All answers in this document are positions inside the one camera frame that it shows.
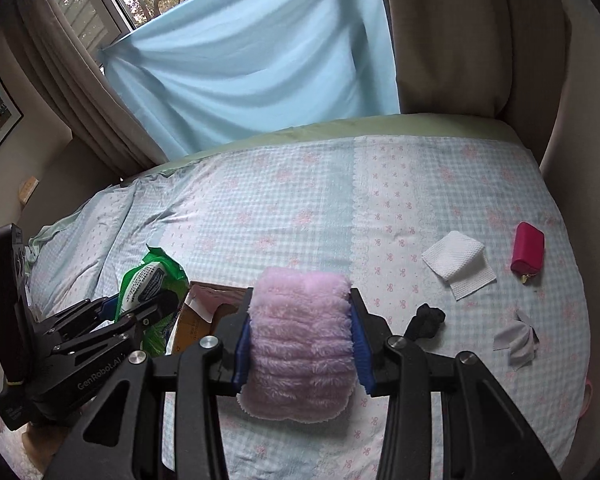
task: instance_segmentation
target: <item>red pouch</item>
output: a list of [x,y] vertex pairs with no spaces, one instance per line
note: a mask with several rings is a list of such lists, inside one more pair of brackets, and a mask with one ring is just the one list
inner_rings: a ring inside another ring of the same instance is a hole
[[544,233],[531,224],[520,222],[513,243],[511,270],[520,275],[522,283],[535,276],[542,268],[544,256]]

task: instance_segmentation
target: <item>light blue fabric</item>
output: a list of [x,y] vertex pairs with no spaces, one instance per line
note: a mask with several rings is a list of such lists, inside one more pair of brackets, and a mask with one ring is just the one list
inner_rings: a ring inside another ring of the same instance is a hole
[[170,160],[290,126],[400,113],[382,0],[188,0],[100,55]]

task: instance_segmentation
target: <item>checkered bedsheet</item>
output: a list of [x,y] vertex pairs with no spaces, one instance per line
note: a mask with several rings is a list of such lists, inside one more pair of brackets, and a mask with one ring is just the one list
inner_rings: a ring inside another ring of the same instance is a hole
[[[369,310],[402,333],[418,305],[446,312],[426,349],[474,350],[531,423],[554,462],[571,446],[589,359],[582,282],[566,229],[522,147],[445,137],[357,137],[212,156],[98,194],[41,250],[31,301],[48,316],[84,297],[115,294],[124,273],[164,248],[193,280],[252,285],[267,266],[348,274]],[[520,221],[544,231],[544,271],[523,286],[509,271]],[[421,261],[451,230],[483,242],[496,283],[456,302]],[[493,335],[522,308],[536,359],[514,371]],[[358,387],[346,411],[320,424],[271,422],[219,399],[231,478],[374,478],[385,399]],[[434,398],[432,478],[442,476],[442,418]],[[163,461],[173,467],[173,396]]]

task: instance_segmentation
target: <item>blue gripper pad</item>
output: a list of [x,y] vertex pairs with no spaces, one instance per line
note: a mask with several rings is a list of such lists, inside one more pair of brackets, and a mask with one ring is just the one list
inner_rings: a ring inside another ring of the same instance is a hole
[[251,325],[249,316],[244,321],[242,333],[238,339],[238,345],[235,348],[235,369],[232,383],[235,391],[240,392],[244,383],[247,382],[249,375],[249,366],[251,364],[249,352],[251,350]]
[[351,305],[351,340],[353,341],[353,359],[356,363],[358,372],[358,381],[365,387],[368,395],[371,395],[376,389],[376,379],[374,378],[371,364],[371,348],[366,342],[365,332],[362,329],[362,322],[358,317],[353,303]]
[[116,309],[118,307],[118,295],[111,296],[107,301],[102,303],[102,309],[100,311],[100,315],[98,316],[100,320],[110,320],[113,321],[116,317]]

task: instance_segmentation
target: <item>fuzzy pink cloth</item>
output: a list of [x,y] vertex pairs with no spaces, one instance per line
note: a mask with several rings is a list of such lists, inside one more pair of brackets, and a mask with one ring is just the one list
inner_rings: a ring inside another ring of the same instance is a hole
[[350,288],[330,272],[262,273],[249,307],[249,378],[238,396],[245,412],[320,422],[344,410],[356,381]]

